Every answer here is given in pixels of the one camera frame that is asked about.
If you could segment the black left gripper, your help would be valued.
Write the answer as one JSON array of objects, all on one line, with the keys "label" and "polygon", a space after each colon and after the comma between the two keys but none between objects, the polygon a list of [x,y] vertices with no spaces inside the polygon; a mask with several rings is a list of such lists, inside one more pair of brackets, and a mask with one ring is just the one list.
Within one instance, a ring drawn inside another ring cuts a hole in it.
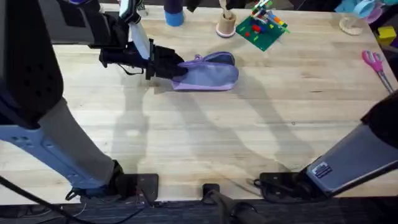
[{"label": "black left gripper", "polygon": [[178,79],[188,73],[187,63],[173,50],[150,43],[150,56],[141,57],[134,42],[129,42],[124,49],[101,49],[99,61],[104,68],[109,64],[121,67],[127,75],[144,74],[146,80],[152,77]]}]

